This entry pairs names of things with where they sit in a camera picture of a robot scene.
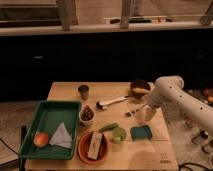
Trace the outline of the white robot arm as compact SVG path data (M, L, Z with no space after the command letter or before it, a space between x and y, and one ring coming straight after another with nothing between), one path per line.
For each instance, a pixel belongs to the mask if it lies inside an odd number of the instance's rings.
M163 76L155 81L155 88L148 94L147 105L159 108L169 100L182 108L197 124L213 136L213 108L183 91L180 76Z

